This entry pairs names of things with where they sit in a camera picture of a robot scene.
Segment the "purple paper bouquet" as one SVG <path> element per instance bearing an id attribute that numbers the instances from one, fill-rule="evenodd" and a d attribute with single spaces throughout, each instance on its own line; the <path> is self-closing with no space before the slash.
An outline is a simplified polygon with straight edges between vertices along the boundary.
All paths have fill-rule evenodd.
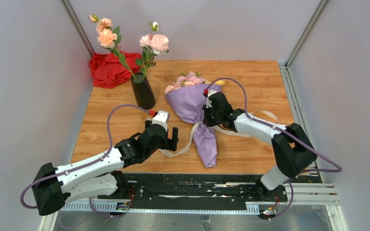
<path id="1" fill-rule="evenodd" d="M 206 104 L 206 98 L 203 92 L 210 84 L 208 80 L 198 76 L 194 72 L 182 75 L 177 80 L 167 86 L 164 90 L 165 98 L 168 104 L 179 118 L 193 127 L 189 134 L 188 143 L 184 148 L 174 153 L 162 150 L 161 152 L 174 157 L 188 152 L 191 144 L 195 144 L 205 167 L 216 166 L 217 142 L 214 129 L 203 123 L 204 111 L 203 105 Z"/>

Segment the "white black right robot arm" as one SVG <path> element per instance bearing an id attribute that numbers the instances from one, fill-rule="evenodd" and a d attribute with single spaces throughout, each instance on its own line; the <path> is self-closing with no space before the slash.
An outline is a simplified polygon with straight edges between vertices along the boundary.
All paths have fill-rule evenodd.
<path id="1" fill-rule="evenodd" d="M 243 109 L 233 109 L 219 91 L 205 89 L 203 95 L 207 99 L 202 107 L 205 125 L 223 128 L 232 135 L 255 137 L 272 146 L 276 165 L 256 182 L 260 200 L 268 201 L 279 185 L 295 178 L 316 161 L 317 155 L 311 151 L 313 146 L 299 124 L 276 124 Z"/>

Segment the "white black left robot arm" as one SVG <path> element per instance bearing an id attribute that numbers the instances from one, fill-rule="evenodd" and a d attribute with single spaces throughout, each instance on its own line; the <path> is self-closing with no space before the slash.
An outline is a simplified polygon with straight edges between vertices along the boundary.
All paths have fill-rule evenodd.
<path id="1" fill-rule="evenodd" d="M 175 151 L 178 132 L 173 127 L 172 137 L 168 138 L 167 129 L 147 122 L 142 133 L 121 140 L 110 151 L 70 165 L 42 165 L 35 177 L 37 184 L 32 186 L 39 215 L 50 215 L 79 199 L 124 198 L 130 186 L 121 170 L 143 163 L 158 149 Z"/>

